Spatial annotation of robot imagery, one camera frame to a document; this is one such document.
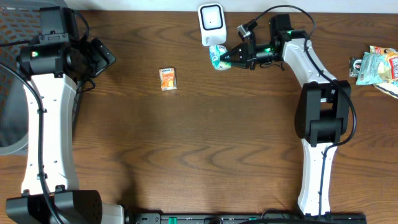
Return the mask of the teal tissue packet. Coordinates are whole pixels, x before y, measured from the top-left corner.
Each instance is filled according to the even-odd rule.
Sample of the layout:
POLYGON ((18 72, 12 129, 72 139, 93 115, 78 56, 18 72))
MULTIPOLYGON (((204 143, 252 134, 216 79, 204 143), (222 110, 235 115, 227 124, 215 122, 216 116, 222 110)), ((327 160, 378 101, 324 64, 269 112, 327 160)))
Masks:
POLYGON ((209 54, 211 59, 211 64, 215 70, 228 70, 231 68, 231 64, 228 62, 221 61, 221 56, 227 53, 228 50, 223 45, 211 45, 209 46, 209 54))

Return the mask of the orange tissue packet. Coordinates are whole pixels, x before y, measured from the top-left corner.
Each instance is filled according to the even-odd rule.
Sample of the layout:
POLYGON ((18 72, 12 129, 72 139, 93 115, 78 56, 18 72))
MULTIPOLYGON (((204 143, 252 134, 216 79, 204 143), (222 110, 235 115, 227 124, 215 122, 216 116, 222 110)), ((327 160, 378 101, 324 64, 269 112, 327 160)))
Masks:
POLYGON ((174 68, 163 68, 159 70, 161 90, 175 90, 177 89, 177 78, 174 68))

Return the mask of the teal plastic-wrapped packet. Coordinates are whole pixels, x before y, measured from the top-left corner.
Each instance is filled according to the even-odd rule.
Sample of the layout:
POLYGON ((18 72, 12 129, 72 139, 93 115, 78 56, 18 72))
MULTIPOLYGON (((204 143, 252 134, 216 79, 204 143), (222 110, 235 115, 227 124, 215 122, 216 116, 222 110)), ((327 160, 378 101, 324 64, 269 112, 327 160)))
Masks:
POLYGON ((390 69, 385 55, 365 53, 356 84, 373 85, 382 83, 388 78, 390 69))

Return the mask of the cream snack bag blue trim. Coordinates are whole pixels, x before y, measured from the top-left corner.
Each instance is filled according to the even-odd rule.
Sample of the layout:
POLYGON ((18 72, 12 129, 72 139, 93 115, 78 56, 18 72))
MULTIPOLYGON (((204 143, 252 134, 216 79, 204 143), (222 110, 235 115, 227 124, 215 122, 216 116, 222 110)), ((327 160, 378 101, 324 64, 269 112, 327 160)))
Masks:
POLYGON ((397 98, 397 50, 372 45, 369 46, 369 49, 372 54, 381 55, 382 59, 377 69, 382 82, 374 84, 374 87, 393 98, 397 98))

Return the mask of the black-white right robot arm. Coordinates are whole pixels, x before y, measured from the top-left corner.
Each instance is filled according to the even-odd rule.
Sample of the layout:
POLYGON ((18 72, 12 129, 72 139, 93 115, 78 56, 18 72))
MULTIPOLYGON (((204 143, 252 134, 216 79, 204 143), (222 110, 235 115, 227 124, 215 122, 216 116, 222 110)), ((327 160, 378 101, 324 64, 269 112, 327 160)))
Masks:
POLYGON ((242 44, 221 55, 221 61, 251 70, 256 65, 286 63, 293 71, 301 86, 294 126, 303 147, 303 177, 297 204, 303 216, 325 218, 330 212, 333 158, 347 130, 352 106, 351 86, 325 68, 313 50, 310 34, 293 29, 288 14, 270 18, 268 44, 257 44, 256 26, 256 20, 241 24, 237 31, 242 44))

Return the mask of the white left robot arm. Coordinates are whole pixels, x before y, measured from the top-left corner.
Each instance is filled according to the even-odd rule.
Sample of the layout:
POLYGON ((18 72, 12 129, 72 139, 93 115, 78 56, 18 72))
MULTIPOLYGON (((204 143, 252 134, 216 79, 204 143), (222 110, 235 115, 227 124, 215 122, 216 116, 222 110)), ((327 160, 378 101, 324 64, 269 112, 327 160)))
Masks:
POLYGON ((104 203, 96 190, 82 190, 73 159, 73 107, 84 84, 115 62, 99 39, 80 35, 78 11, 40 9, 41 33, 17 58, 14 75, 28 103, 27 167, 21 196, 6 201, 16 223, 130 223, 119 204, 104 203))

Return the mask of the white barcode scanner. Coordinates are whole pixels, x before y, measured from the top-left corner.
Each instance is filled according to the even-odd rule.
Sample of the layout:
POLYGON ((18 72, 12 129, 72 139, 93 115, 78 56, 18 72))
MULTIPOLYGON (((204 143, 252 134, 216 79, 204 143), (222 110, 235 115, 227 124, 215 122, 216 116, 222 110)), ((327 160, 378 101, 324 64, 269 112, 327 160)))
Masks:
POLYGON ((197 12, 202 45, 209 47, 225 43, 227 30, 222 5, 218 3, 203 4, 198 8, 197 12))

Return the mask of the dark grey plastic basket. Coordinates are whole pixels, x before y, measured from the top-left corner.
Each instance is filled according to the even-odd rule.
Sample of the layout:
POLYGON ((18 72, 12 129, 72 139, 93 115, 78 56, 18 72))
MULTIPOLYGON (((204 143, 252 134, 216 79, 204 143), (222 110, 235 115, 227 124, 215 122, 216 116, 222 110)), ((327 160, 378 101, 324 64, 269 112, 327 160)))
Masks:
MULTIPOLYGON (((4 44, 31 41, 41 33, 41 7, 61 6, 63 0, 1 1, 1 63, 17 71, 16 57, 23 45, 4 44)), ((1 68, 1 155, 26 155, 28 111, 23 84, 1 68)))

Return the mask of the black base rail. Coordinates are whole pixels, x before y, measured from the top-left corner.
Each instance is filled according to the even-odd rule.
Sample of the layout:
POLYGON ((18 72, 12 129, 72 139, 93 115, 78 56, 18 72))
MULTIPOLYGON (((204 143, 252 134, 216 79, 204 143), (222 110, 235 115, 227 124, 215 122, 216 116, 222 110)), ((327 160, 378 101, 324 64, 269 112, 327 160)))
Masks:
POLYGON ((159 214, 138 213, 128 215, 126 223, 132 224, 289 224, 289 223, 332 223, 332 224, 367 224, 365 215, 330 214, 321 217, 297 215, 277 211, 256 214, 159 214))

